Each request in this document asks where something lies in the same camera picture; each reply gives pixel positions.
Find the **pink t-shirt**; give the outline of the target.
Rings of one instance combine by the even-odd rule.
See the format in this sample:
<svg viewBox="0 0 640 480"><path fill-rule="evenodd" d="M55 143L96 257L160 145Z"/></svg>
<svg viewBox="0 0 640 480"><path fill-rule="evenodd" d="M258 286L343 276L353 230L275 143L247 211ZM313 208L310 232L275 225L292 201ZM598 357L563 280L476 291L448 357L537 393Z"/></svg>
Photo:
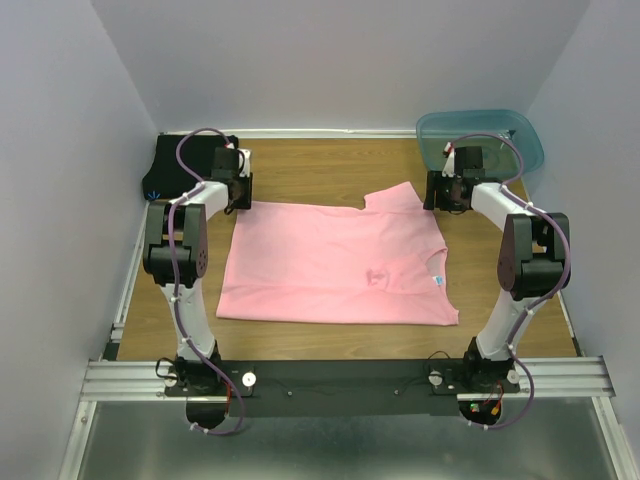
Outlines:
<svg viewBox="0 0 640 480"><path fill-rule="evenodd" d="M448 248L409 182L361 209L256 202L238 214L216 314L224 319L455 326Z"/></svg>

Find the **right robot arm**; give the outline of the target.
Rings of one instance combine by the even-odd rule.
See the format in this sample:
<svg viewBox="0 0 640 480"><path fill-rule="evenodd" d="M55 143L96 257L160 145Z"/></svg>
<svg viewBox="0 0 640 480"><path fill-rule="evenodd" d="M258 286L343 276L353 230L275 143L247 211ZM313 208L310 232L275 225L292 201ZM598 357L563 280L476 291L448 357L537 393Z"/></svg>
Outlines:
<svg viewBox="0 0 640 480"><path fill-rule="evenodd" d="M423 208L473 210L499 227L500 293L484 329L472 338L455 380L466 389L508 378L522 331L539 308L570 279L569 219L547 213L514 194L506 181L486 175L480 146L446 144L440 170L430 170Z"/></svg>

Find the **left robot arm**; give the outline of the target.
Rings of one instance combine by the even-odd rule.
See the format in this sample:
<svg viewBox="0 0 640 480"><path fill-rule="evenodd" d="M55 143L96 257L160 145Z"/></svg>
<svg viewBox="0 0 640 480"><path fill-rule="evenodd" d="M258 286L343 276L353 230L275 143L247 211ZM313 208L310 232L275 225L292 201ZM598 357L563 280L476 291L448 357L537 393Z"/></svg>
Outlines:
<svg viewBox="0 0 640 480"><path fill-rule="evenodd" d="M215 153L210 176L196 175L188 190L153 201L146 217L143 267L159 286L171 312L177 348L171 387L196 395L245 395L233 374L225 375L208 323L202 280L209 262L208 220L251 208L253 174L249 149L229 144Z"/></svg>

